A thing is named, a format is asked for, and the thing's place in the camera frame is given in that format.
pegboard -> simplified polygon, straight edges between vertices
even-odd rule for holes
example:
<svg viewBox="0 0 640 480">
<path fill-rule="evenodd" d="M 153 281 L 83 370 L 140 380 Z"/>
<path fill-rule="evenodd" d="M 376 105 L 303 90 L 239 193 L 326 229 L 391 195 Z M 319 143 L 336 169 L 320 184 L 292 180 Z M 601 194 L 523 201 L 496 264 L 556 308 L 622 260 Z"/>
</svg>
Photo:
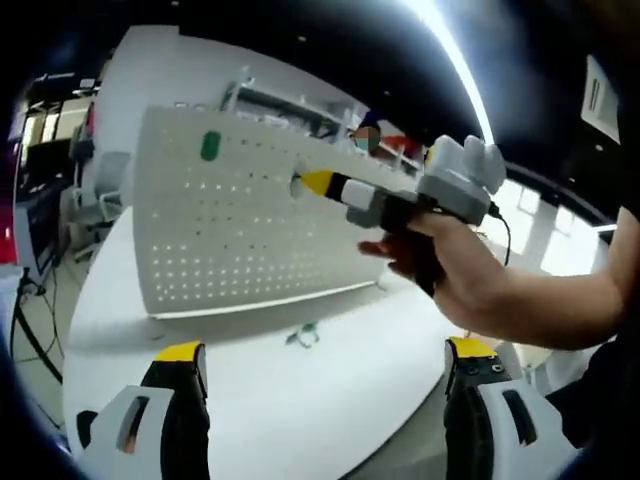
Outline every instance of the pegboard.
<svg viewBox="0 0 640 480">
<path fill-rule="evenodd" d="M 203 139 L 219 134 L 217 156 Z M 291 194 L 295 169 L 332 169 L 390 189 L 415 180 L 298 133 L 217 112 L 151 107 L 138 142 L 134 243 L 151 314 L 279 301 L 366 282 L 380 260 L 356 243 L 380 231 L 345 221 L 346 208 Z"/>
</svg>

ceiling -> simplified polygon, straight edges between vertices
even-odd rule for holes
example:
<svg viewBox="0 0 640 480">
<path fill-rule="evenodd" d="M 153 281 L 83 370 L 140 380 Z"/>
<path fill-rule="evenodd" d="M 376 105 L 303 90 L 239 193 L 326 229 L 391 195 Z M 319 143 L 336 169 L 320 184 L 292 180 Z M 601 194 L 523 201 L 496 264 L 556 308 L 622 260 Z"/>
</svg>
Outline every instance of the ceiling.
<svg viewBox="0 0 640 480">
<path fill-rule="evenodd" d="M 604 214 L 598 218 L 577 204 L 592 221 L 615 217 L 615 185 L 624 172 L 619 147 L 580 119 L 589 51 L 584 32 L 542 1 L 433 1 L 463 52 L 505 158 L 538 174 L 538 180 L 520 180 L 537 182 L 545 196 L 577 193 Z M 39 73 L 97 75 L 130 24 L 176 24 L 183 35 L 239 45 L 306 70 L 385 112 L 426 144 L 442 134 L 481 135 L 467 90 L 427 26 L 437 19 L 407 6 L 421 3 L 248 0 L 225 2 L 223 11 L 202 0 L 164 0 L 153 8 L 143 0 L 107 2 L 65 37 L 59 50 L 67 55 Z"/>
</svg>

yellow tip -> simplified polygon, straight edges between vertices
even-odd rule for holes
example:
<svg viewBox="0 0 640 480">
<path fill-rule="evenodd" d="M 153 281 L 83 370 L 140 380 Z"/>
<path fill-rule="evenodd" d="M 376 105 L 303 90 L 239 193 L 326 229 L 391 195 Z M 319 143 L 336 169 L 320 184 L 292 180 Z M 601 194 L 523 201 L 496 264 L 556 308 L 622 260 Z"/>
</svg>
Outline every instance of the yellow tip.
<svg viewBox="0 0 640 480">
<path fill-rule="evenodd" d="M 332 176 L 333 172 L 331 170 L 314 170 L 302 173 L 300 178 L 309 190 L 316 195 L 324 196 L 329 189 Z"/>
</svg>

chair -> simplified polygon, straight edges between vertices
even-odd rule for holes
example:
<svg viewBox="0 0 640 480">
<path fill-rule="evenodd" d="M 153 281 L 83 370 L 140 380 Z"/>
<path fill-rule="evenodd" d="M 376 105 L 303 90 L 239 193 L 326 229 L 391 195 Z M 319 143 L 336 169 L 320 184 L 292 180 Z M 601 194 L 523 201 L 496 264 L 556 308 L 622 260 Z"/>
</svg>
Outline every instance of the chair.
<svg viewBox="0 0 640 480">
<path fill-rule="evenodd" d="M 73 191 L 70 222 L 94 233 L 94 242 L 74 254 L 76 262 L 98 250 L 102 241 L 100 232 L 110 229 L 122 213 L 120 190 L 130 161 L 131 155 L 126 152 L 105 153 L 96 166 L 93 190 Z"/>
</svg>

